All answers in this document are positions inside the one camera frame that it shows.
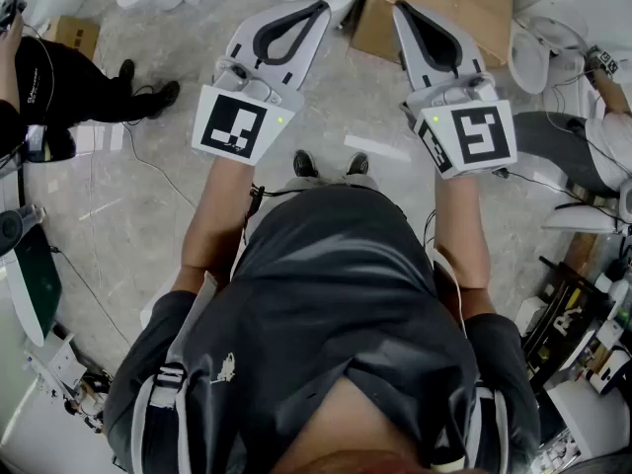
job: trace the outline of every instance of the black pants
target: black pants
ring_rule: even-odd
[[[132,97],[128,83],[119,78],[109,79],[82,53],[62,44],[43,43],[53,66],[54,90],[45,114],[43,108],[29,112],[29,104],[21,100],[21,106],[26,109],[23,116],[27,124],[69,128],[88,119],[101,122],[134,121],[153,116],[164,107],[162,95]],[[37,58],[43,80],[50,76],[50,62],[47,57],[44,59],[45,62],[41,56]],[[22,60],[20,63],[25,64],[27,61]],[[20,86],[21,99],[28,97],[29,88]],[[49,93],[39,96],[47,101]]]
[[[617,197],[601,179],[586,139],[584,118],[559,113],[522,113],[513,117],[517,150],[546,158],[578,186],[603,198]]]

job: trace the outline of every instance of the gray tile floor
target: gray tile floor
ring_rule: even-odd
[[[80,12],[102,24],[96,61],[109,75],[132,58],[137,86],[182,83],[177,104],[162,118],[134,127],[133,138],[140,158],[164,170],[194,203],[212,163],[212,156],[191,148],[200,87],[210,82],[215,58],[239,23],[280,1],[202,0],[197,7],[183,4],[162,13],[124,12],[116,0],[87,0]],[[348,42],[340,35],[326,37],[303,86],[306,108],[263,158],[256,183],[269,190],[284,185],[297,148],[310,150],[321,172],[334,176],[355,152],[345,146],[348,134],[389,144],[408,153],[411,162],[370,155],[370,174],[422,237],[434,208],[435,172],[398,109],[409,91],[406,76],[397,65],[349,49]],[[520,158],[515,169],[528,177],[535,168],[559,175],[542,161]],[[57,255],[63,283],[58,319],[76,332],[80,350],[114,371],[140,332],[140,310],[179,262],[193,210],[159,172],[136,161],[127,133],[121,150],[105,145],[69,162],[28,166],[25,177],[28,198],[48,213],[44,228],[50,243],[94,289],[125,339]],[[539,228],[552,206],[566,199],[520,180],[484,176],[481,185],[492,298],[499,312],[513,317],[543,275],[537,256],[559,259],[566,251],[568,234]]]

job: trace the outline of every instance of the white shirt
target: white shirt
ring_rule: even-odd
[[[632,172],[632,118],[608,114],[604,119],[588,119],[586,138],[592,144],[589,148],[601,180],[618,192],[621,184],[630,179],[623,168]]]

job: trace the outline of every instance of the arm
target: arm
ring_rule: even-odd
[[[612,81],[603,70],[598,69],[594,73],[594,83],[609,113],[628,114],[632,116],[630,106],[628,105],[621,86]]]
[[[436,229],[434,246],[452,265],[461,290],[463,319],[494,313],[487,288],[490,253],[483,233],[478,181],[475,177],[434,182]],[[439,299],[459,322],[458,297],[452,279],[437,267]]]
[[[11,30],[0,36],[0,100],[4,100],[20,112],[20,93],[16,72],[16,54],[22,40],[24,22],[18,13]]]
[[[254,167],[215,158],[185,236],[182,266],[174,291],[198,293],[206,272],[215,277],[219,288],[230,281],[250,207],[254,176]]]

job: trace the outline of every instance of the shirt sleeve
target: shirt sleeve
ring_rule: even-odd
[[[131,467],[129,437],[138,391],[165,362],[167,351],[185,323],[196,297],[188,291],[172,291],[160,298],[154,306],[149,325],[117,371],[104,409],[104,425],[108,442],[124,466]]]
[[[6,100],[0,100],[0,157],[7,156],[18,147],[27,134],[27,127],[22,122],[16,109]]]
[[[507,403],[509,472],[524,472],[540,445],[540,420],[517,327],[499,314],[482,314],[467,320],[465,329],[483,382]]]

